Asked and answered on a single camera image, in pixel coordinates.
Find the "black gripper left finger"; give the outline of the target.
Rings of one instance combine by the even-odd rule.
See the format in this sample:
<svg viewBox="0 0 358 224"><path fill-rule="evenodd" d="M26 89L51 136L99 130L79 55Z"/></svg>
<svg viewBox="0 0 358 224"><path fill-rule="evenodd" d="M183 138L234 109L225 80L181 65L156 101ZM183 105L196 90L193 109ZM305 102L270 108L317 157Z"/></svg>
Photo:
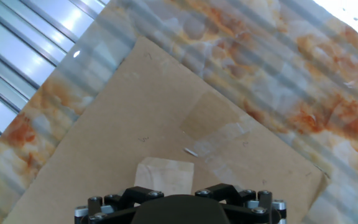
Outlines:
<svg viewBox="0 0 358 224"><path fill-rule="evenodd" d="M121 195L92 196L87 205L75 208L75 224L126 224L136 213L135 204L163 198L164 193L143 187L125 189Z"/></svg>

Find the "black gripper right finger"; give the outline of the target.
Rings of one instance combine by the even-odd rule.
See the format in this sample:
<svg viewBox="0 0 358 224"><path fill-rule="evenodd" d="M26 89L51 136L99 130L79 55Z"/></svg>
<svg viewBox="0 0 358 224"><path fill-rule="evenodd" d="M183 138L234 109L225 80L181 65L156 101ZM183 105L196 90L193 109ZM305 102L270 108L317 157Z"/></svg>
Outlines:
<svg viewBox="0 0 358 224"><path fill-rule="evenodd" d="M274 199L268 190L256 192L218 184L197 190L195 196L217 201L230 223L287 224L286 201Z"/></svg>

